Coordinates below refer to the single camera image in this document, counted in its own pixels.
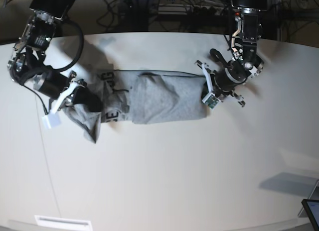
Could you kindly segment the grey T-shirt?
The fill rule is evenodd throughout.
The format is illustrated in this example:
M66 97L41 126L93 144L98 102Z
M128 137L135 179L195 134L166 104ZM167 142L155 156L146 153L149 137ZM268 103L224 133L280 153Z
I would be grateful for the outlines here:
M203 75L175 71L97 70L88 88L103 103L100 112L86 105L63 109L67 117L96 143L100 126L106 122L131 121L152 124L202 119L207 109L202 102L206 87Z

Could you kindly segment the black tablet screen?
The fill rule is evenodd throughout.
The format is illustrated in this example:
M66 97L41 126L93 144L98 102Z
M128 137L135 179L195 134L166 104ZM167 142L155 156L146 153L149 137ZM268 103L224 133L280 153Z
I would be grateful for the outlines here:
M319 201L311 199L303 199L302 206L315 231L319 231Z

